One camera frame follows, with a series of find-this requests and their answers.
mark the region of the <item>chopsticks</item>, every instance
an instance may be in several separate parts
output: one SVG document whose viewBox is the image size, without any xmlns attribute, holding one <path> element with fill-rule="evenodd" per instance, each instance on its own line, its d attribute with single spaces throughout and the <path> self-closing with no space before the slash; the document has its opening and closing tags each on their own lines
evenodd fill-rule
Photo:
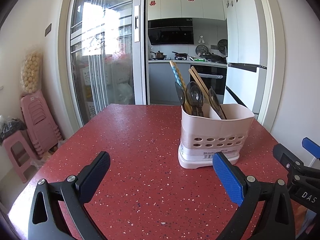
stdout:
<svg viewBox="0 0 320 240">
<path fill-rule="evenodd" d="M 208 100 L 209 102 L 209 90 L 207 89 L 207 87 L 205 86 L 202 78 L 199 76 L 198 72 L 196 71 L 195 67 L 191 67 L 189 69 L 189 73 L 191 74 L 191 76 L 193 77 L 193 79 L 195 80 L 195 82 L 198 84 L 198 86 L 200 87 L 204 97 Z"/>
</svg>

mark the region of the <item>sliding glass door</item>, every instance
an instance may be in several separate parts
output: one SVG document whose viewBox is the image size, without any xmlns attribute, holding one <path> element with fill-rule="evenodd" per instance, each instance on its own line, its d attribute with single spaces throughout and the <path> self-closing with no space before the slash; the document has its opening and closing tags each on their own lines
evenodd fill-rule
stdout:
<svg viewBox="0 0 320 240">
<path fill-rule="evenodd" d="M 71 1 L 68 74 L 81 126 L 109 104 L 146 104 L 141 1 Z"/>
</svg>

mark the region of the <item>kitchen countertop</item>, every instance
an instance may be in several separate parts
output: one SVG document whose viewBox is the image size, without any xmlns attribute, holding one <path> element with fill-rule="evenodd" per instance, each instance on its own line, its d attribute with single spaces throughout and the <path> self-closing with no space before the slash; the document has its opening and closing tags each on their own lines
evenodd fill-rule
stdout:
<svg viewBox="0 0 320 240">
<path fill-rule="evenodd" d="M 215 239 L 237 205 L 211 166 L 188 170 L 179 165 L 180 127 L 178 106 L 109 105 L 63 144 L 19 195 L 9 212 L 17 232 L 27 239 L 40 178 L 56 182 L 78 174 L 105 150 L 111 156 L 110 169 L 85 207 L 109 240 Z M 286 181 L 287 171 L 272 156 L 275 144 L 253 120 L 237 166 L 260 181 Z M 259 203 L 244 239 L 261 208 Z M 62 212 L 68 214 L 64 206 Z M 73 236 L 81 239 L 71 218 L 65 217 Z"/>
<path fill-rule="evenodd" d="M 149 63 L 168 63 L 170 60 L 149 60 Z M 192 61 L 192 60 L 172 60 L 175 63 L 184 63 L 184 64 L 194 64 L 194 65 L 204 65 L 204 66 L 215 66 L 215 67 L 224 67 L 227 68 L 227 64 L 213 63 L 213 62 L 201 62 L 201 61 Z"/>
</svg>

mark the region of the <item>oven handle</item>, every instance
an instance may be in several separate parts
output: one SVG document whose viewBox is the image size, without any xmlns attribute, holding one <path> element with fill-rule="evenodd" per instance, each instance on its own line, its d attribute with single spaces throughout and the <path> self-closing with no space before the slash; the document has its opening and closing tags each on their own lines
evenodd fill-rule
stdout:
<svg viewBox="0 0 320 240">
<path fill-rule="evenodd" d="M 199 76 L 200 77 L 207 77 L 207 78 L 215 78 L 215 79 L 223 78 L 223 76 L 221 76 L 221 75 L 210 75 L 210 74 L 202 74 L 202 73 L 199 73 Z"/>
</svg>

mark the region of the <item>metal spoon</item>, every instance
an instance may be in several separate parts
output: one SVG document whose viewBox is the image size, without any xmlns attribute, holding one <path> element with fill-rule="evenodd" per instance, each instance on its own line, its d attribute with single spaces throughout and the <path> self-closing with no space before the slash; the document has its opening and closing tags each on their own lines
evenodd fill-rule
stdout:
<svg viewBox="0 0 320 240">
<path fill-rule="evenodd" d="M 182 105 L 183 110 L 186 111 L 186 109 L 184 108 L 184 103 L 186 101 L 186 96 L 184 94 L 184 90 L 177 82 L 175 82 L 175 85 L 176 85 L 176 91 L 178 94 L 179 101 Z"/>
<path fill-rule="evenodd" d="M 224 112 L 222 111 L 217 94 L 212 87 L 209 89 L 209 103 L 221 119 L 227 119 Z"/>
<path fill-rule="evenodd" d="M 191 81 L 188 83 L 186 87 L 186 98 L 189 105 L 191 105 L 191 108 L 192 108 L 191 114 L 198 116 L 197 106 L 199 105 L 201 95 L 200 95 L 200 88 L 196 82 Z"/>
<path fill-rule="evenodd" d="M 200 100 L 198 102 L 197 108 L 198 108 L 199 116 L 203 117 L 202 106 L 203 106 L 203 102 L 204 102 L 204 97 L 203 97 L 203 93 L 200 88 L 199 88 L 199 92 L 200 92 Z"/>
</svg>

